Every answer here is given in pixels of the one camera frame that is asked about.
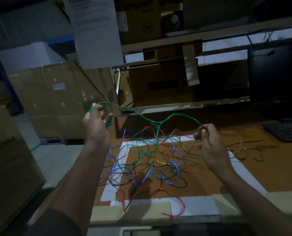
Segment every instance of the person's left hand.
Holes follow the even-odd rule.
[[[106,123],[111,121],[112,117],[113,114],[107,115],[101,105],[92,104],[91,113],[86,113],[83,118],[83,123],[86,127],[84,147],[98,150],[103,155],[107,155],[111,142]]]

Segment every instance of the person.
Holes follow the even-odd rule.
[[[28,229],[26,236],[87,234],[100,174],[110,147],[110,135],[102,106],[93,104],[84,117],[85,145],[75,164],[58,185],[50,207]],[[228,189],[250,226],[258,235],[292,235],[292,220],[248,185],[234,170],[228,150],[213,124],[194,133],[202,141],[207,167]]]

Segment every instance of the hand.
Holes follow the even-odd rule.
[[[235,173],[228,150],[213,124],[199,127],[193,136],[195,140],[202,141],[204,161],[218,178]]]
[[[112,120],[112,116],[112,113],[107,115],[101,105],[92,104],[91,113],[86,113],[83,118],[86,127],[85,148],[107,155],[111,141],[106,123]]]

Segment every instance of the floor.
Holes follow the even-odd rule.
[[[74,164],[82,149],[82,145],[42,146],[26,114],[20,114],[13,118],[47,180],[43,186],[43,190],[56,187],[62,177]],[[90,228],[87,235],[118,236],[119,232],[120,227]]]

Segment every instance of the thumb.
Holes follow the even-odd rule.
[[[208,131],[206,129],[202,129],[201,135],[202,135],[202,143],[203,144],[209,144]]]
[[[98,105],[96,103],[93,103],[91,105],[90,118],[91,119],[98,119],[98,118],[100,118]]]

